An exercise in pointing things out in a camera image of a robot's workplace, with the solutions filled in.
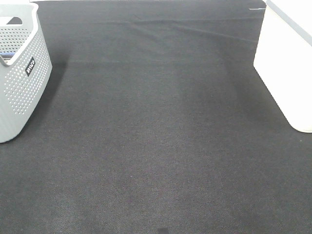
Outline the blue cloth in basket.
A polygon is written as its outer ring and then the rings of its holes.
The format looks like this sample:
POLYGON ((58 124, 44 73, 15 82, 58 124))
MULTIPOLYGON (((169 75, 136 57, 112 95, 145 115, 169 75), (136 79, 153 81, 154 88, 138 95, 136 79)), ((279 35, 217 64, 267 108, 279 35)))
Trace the blue cloth in basket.
POLYGON ((12 52, 0 52, 0 56, 4 59, 4 60, 10 60, 15 53, 12 52))

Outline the white plastic bin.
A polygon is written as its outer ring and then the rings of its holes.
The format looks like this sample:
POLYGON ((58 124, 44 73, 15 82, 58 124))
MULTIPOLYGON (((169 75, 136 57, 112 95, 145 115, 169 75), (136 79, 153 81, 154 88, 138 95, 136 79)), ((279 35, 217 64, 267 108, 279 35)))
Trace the white plastic bin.
POLYGON ((312 131, 312 2, 267 0, 254 68, 288 123, 312 131))

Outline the grey perforated laundry basket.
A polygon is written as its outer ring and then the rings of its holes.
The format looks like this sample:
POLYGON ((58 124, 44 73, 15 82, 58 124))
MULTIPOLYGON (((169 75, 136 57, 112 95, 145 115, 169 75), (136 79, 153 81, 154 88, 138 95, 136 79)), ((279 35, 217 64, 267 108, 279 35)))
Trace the grey perforated laundry basket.
POLYGON ((52 63, 38 18, 28 0, 0 2, 0 141, 15 138, 36 108, 48 83, 52 63))

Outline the black table mat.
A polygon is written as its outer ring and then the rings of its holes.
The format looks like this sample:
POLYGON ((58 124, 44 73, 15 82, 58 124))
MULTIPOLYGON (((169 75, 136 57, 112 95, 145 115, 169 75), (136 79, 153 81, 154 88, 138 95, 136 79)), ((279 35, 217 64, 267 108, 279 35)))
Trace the black table mat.
POLYGON ((312 136, 253 66, 263 1, 38 5, 53 69, 0 146, 1 233, 311 233, 312 136))

